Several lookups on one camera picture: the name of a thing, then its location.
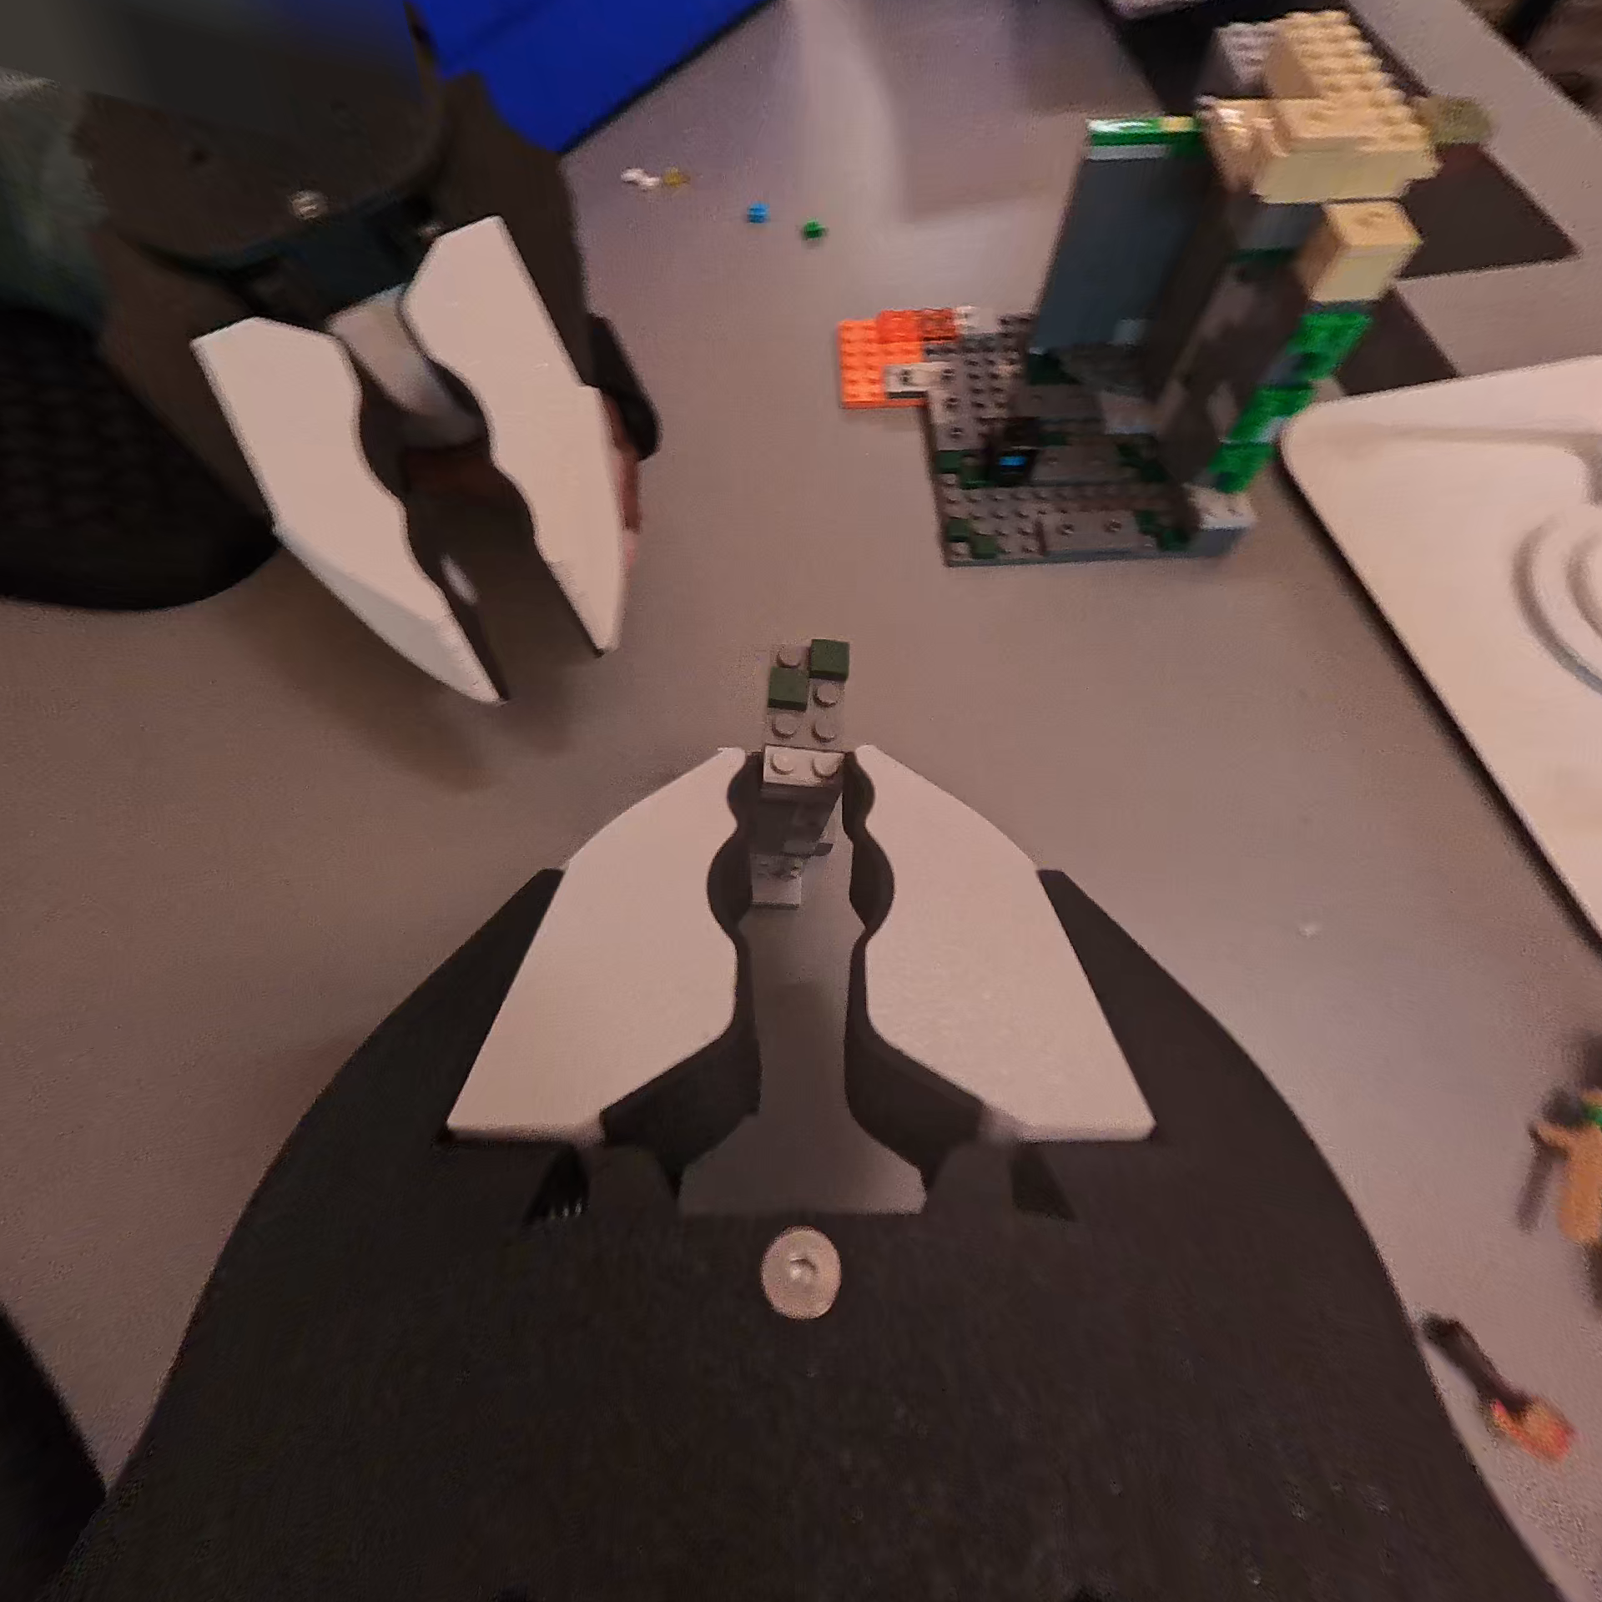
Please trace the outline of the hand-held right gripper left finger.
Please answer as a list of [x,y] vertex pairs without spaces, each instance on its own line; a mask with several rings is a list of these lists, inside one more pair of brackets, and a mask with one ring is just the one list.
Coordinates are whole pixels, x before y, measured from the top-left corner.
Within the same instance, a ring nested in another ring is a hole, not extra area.
[[738,919],[749,904],[718,748],[566,861],[447,1128],[574,1147],[714,1149],[759,1101]]

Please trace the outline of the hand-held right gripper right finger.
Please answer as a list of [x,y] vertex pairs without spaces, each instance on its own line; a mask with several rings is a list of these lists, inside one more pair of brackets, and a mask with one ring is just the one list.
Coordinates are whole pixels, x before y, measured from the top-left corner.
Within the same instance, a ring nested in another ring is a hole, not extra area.
[[1155,1116],[1032,859],[872,744],[847,779],[860,1126],[892,1149],[1147,1138]]

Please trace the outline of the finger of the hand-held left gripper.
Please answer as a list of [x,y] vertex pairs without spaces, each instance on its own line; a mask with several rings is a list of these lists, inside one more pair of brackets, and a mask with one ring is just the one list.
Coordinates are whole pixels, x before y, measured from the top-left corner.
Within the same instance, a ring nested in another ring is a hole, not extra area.
[[570,362],[504,220],[441,231],[401,315],[480,413],[490,463],[521,498],[539,559],[590,649],[615,650],[627,532],[609,415]]
[[389,650],[471,701],[502,703],[459,602],[416,559],[408,514],[371,469],[348,350],[325,331],[237,319],[192,339],[192,354],[280,543]]

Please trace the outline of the small grey green brick assembly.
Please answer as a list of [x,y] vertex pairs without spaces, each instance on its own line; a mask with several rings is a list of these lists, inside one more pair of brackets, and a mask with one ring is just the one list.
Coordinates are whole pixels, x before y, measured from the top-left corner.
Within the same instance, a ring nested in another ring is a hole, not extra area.
[[745,814],[755,908],[802,904],[812,869],[831,851],[843,758],[829,713],[769,713],[759,783]]

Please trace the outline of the blue plastic bin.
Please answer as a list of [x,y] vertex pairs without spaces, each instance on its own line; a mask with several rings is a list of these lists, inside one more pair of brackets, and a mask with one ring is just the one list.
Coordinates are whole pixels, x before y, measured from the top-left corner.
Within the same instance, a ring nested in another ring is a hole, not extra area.
[[502,120],[564,153],[759,1],[414,1],[441,76],[477,76]]

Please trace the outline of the person's left forearm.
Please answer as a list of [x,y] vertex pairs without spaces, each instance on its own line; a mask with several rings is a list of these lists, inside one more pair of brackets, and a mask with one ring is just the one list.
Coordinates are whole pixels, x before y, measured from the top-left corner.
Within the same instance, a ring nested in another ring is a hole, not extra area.
[[3,1],[5,70],[196,120],[330,138],[424,105],[404,3]]

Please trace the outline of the person's left hand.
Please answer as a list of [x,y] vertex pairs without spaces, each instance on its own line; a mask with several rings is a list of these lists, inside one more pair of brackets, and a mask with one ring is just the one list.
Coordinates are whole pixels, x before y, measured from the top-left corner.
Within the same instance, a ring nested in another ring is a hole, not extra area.
[[632,573],[632,565],[636,559],[638,549],[638,532],[642,522],[640,512],[640,459],[638,452],[632,446],[632,438],[627,430],[627,419],[619,409],[615,397],[609,393],[603,395],[605,411],[609,419],[609,432],[611,432],[611,450],[615,461],[615,496],[619,508],[619,522],[621,522],[621,549],[623,549],[623,574],[625,580]]

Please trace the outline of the black quilted wrist rest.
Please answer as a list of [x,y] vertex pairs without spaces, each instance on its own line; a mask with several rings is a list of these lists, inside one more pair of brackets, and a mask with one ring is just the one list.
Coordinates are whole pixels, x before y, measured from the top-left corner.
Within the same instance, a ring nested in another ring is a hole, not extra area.
[[254,574],[278,541],[44,309],[1,311],[1,598],[178,610]]
[[1,1315],[1,1598],[34,1598],[98,1508],[104,1483],[48,1372]]

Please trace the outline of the orange brick plate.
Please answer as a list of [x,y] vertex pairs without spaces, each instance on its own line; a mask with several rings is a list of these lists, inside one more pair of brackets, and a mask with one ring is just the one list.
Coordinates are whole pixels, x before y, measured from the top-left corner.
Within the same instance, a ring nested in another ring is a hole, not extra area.
[[833,325],[835,391],[845,411],[905,409],[919,403],[927,362],[952,348],[970,325],[970,306],[880,309]]

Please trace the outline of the grey green brick tower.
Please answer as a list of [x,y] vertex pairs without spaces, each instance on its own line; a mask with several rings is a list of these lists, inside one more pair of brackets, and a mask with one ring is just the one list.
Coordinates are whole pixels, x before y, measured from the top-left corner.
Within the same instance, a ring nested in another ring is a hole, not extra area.
[[1342,7],[1223,23],[1188,111],[1090,118],[1034,309],[956,307],[884,370],[923,407],[944,565],[1227,553],[1422,249],[1410,191],[1488,134]]

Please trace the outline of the pile of colourful brick figures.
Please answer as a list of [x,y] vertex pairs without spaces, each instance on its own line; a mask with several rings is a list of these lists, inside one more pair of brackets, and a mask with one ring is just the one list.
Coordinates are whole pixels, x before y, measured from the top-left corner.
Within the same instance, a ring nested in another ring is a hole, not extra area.
[[[1515,1220],[1531,1229],[1550,1212],[1562,1241],[1578,1251],[1593,1309],[1599,1305],[1599,1048],[1593,1034],[1572,1087],[1548,1091],[1529,1124],[1531,1167]],[[1414,1321],[1430,1346],[1470,1387],[1478,1416],[1502,1442],[1539,1463],[1562,1463],[1576,1430],[1548,1399],[1513,1385],[1455,1317],[1424,1313]]]

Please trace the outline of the white lamp base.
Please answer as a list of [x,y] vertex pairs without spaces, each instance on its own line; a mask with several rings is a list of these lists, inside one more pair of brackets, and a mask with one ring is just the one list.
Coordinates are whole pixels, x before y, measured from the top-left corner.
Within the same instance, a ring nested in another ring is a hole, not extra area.
[[1599,358],[1320,401],[1301,496],[1599,927]]

